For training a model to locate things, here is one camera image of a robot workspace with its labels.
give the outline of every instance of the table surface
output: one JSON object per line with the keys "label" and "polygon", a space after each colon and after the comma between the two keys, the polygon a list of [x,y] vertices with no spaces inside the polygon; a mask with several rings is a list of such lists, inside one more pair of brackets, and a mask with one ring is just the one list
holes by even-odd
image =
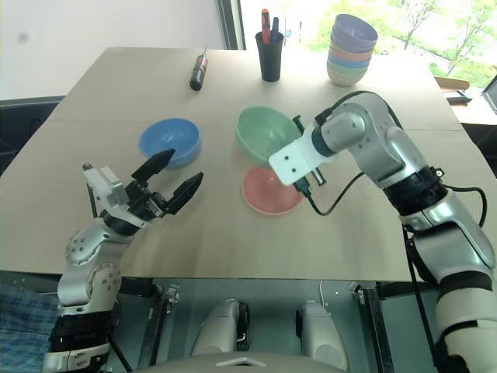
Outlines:
{"label": "table surface", "polygon": [[[281,80],[267,83],[256,54],[209,51],[203,88],[194,92],[188,81],[198,54],[116,47],[99,57],[2,176],[1,270],[61,273],[68,238],[91,219],[82,164],[110,166],[128,183],[144,161],[141,132],[155,121],[184,117],[200,128],[200,157],[155,176],[151,188],[167,197],[199,171],[202,186],[176,216],[137,234],[123,256],[125,275],[408,280],[396,211],[366,178],[326,218],[305,202],[268,217],[242,198],[242,180],[253,167],[235,142],[244,108],[267,105],[288,117],[301,114],[307,123],[358,89],[387,100],[429,164],[446,171],[447,183],[485,189],[485,232],[497,244],[495,177],[417,60],[375,56],[360,83],[342,88],[328,80],[325,61],[310,54],[285,54]],[[344,152],[322,172],[328,183],[313,195],[324,208],[359,170]],[[478,220],[478,195],[461,199]]]}

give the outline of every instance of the pink bowl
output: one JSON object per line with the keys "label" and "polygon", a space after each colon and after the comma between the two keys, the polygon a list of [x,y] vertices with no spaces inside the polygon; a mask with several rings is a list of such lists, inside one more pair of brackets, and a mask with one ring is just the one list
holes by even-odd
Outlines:
{"label": "pink bowl", "polygon": [[346,61],[365,61],[369,60],[373,55],[373,51],[363,53],[350,53],[341,49],[335,49],[334,47],[329,48],[329,53],[337,58],[341,58],[342,60]]}
{"label": "pink bowl", "polygon": [[274,171],[263,167],[248,172],[242,193],[251,208],[267,215],[286,214],[304,199],[294,186],[284,186]]}
{"label": "pink bowl", "polygon": [[365,55],[367,55],[367,54],[369,54],[369,53],[373,54],[373,52],[374,52],[374,48],[373,48],[373,49],[371,49],[371,50],[369,50],[369,51],[366,51],[366,52],[350,52],[350,51],[346,51],[345,49],[341,48],[340,46],[338,46],[338,45],[335,43],[335,41],[333,40],[333,37],[330,37],[330,38],[329,38],[329,47],[330,47],[330,49],[332,49],[332,48],[333,48],[333,49],[336,49],[336,50],[338,50],[338,51],[342,51],[342,52],[345,52],[345,53],[348,53],[348,54],[353,54],[353,55],[355,55],[355,54],[359,54],[359,55],[361,55],[361,56],[365,56]]}

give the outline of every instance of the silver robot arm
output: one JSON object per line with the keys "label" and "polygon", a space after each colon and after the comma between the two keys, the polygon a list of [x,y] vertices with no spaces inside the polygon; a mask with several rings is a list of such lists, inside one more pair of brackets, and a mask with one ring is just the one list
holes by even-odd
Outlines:
{"label": "silver robot arm", "polygon": [[497,286],[491,243],[457,195],[428,167],[390,107],[355,92],[325,110],[301,138],[269,158],[286,185],[349,150],[413,233],[409,256],[440,287],[436,305],[440,371],[497,371]]}
{"label": "silver robot arm", "polygon": [[71,237],[66,270],[59,281],[59,316],[50,336],[42,372],[100,372],[109,353],[112,310],[121,285],[120,259],[140,228],[175,214],[195,194],[203,174],[184,182],[170,200],[148,190],[148,179],[172,157],[154,155],[126,187],[108,168],[84,165],[84,175],[103,213]]}

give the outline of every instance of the bowl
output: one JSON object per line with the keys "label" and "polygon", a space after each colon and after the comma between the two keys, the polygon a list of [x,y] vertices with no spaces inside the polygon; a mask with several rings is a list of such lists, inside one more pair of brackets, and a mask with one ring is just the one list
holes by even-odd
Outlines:
{"label": "bowl", "polygon": [[339,47],[335,43],[335,41],[333,40],[332,36],[333,35],[330,35],[330,37],[329,37],[329,47],[330,47],[330,49],[333,48],[333,49],[336,49],[338,51],[342,51],[342,52],[346,52],[347,54],[351,54],[352,56],[358,55],[358,56],[361,56],[361,57],[364,56],[364,55],[366,55],[366,54],[371,54],[372,55],[374,53],[374,47],[371,48],[371,49],[369,49],[368,51],[365,51],[365,52],[350,52],[350,51],[346,51],[343,48]]}
{"label": "bowl", "polygon": [[340,66],[339,64],[336,64],[330,60],[326,62],[326,65],[331,68],[332,70],[338,72],[339,74],[342,75],[358,75],[358,74],[363,74],[366,72],[367,68],[369,66],[366,66],[364,68],[344,68],[343,66]]}
{"label": "bowl", "polygon": [[243,179],[245,202],[261,214],[281,215],[292,211],[304,199],[293,185],[285,186],[271,169],[255,167]]}
{"label": "bowl", "polygon": [[371,58],[362,61],[347,61],[336,57],[333,53],[328,53],[328,61],[344,68],[365,68],[369,66]]}
{"label": "bowl", "polygon": [[374,46],[378,33],[366,21],[350,14],[338,14],[333,29],[340,39],[357,46]]}
{"label": "bowl", "polygon": [[367,60],[368,58],[371,58],[371,56],[373,55],[373,50],[363,53],[350,53],[344,51],[343,49],[334,47],[333,45],[330,44],[328,53],[333,54],[333,56],[341,58],[346,61],[364,61]]}
{"label": "bowl", "polygon": [[342,87],[347,87],[349,85],[356,84],[366,74],[366,72],[362,72],[360,74],[355,74],[355,75],[340,74],[339,72],[336,72],[334,69],[330,68],[329,66],[327,66],[327,71],[328,71],[328,77],[330,78],[332,83],[340,85]]}
{"label": "bowl", "polygon": [[340,49],[343,49],[344,51],[351,52],[351,53],[364,53],[364,52],[369,52],[372,49],[374,49],[374,45],[372,47],[361,47],[356,44],[349,44],[346,41],[340,39],[334,31],[332,31],[331,35],[331,41]]}
{"label": "bowl", "polygon": [[175,152],[167,167],[181,167],[191,163],[200,154],[200,132],[187,119],[161,120],[143,131],[138,147],[147,158],[173,148]]}
{"label": "bowl", "polygon": [[301,136],[291,119],[265,106],[243,110],[235,132],[247,155],[261,166],[267,166],[270,155]]}

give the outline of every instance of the pen holder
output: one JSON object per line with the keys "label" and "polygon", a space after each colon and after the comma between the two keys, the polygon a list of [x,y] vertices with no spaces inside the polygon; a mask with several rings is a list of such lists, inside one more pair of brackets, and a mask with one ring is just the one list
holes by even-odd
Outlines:
{"label": "pen holder", "polygon": [[283,34],[278,33],[274,44],[264,44],[262,33],[255,35],[257,49],[259,50],[259,62],[261,64],[262,80],[276,82],[280,80],[281,71],[281,48],[283,46]]}

